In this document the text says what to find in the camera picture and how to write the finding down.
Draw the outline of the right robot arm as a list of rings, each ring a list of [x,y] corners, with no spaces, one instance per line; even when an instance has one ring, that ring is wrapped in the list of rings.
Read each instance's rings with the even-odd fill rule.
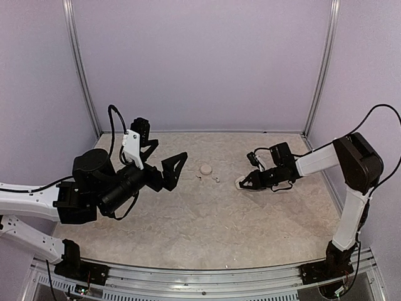
[[[381,158],[358,133],[305,155],[282,135],[172,133],[188,166],[164,211],[161,264],[181,269],[285,265],[326,256],[340,273],[356,245]]]

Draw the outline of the pink round charging case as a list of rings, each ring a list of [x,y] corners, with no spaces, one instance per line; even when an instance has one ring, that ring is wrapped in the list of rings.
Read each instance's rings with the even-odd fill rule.
[[[203,164],[200,166],[200,173],[203,175],[209,175],[212,173],[212,167],[208,164]]]

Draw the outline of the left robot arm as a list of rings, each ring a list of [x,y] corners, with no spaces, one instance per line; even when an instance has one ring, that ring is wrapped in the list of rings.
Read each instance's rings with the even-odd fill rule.
[[[110,153],[92,149],[75,158],[72,175],[42,187],[1,184],[1,236],[15,241],[50,263],[63,266],[73,278],[88,272],[80,259],[80,247],[68,239],[44,234],[21,221],[31,215],[60,224],[81,225],[96,221],[101,214],[118,219],[116,211],[126,201],[136,201],[147,186],[159,192],[173,190],[187,153],[162,161],[162,169],[146,163],[158,140],[125,135],[120,148],[124,167],[115,170]]]

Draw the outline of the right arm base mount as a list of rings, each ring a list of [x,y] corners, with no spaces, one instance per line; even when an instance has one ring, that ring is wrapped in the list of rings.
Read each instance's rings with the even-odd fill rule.
[[[305,263],[299,267],[303,285],[323,282],[353,273],[351,255],[357,245],[355,243],[350,249],[341,251],[330,241],[326,248],[324,260]]]

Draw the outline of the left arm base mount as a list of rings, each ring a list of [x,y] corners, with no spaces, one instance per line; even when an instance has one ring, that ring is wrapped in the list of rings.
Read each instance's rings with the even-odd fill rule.
[[[61,261],[55,265],[55,274],[88,284],[104,286],[110,267],[82,260],[80,247],[74,241],[64,239],[62,243],[64,252]]]

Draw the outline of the white charging case gold trim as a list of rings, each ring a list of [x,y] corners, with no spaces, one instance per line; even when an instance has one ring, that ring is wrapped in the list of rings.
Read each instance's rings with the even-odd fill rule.
[[[248,187],[248,182],[246,181],[246,177],[245,176],[240,176],[239,178],[237,178],[234,181],[235,187],[238,190],[242,190],[242,189],[247,189]]]

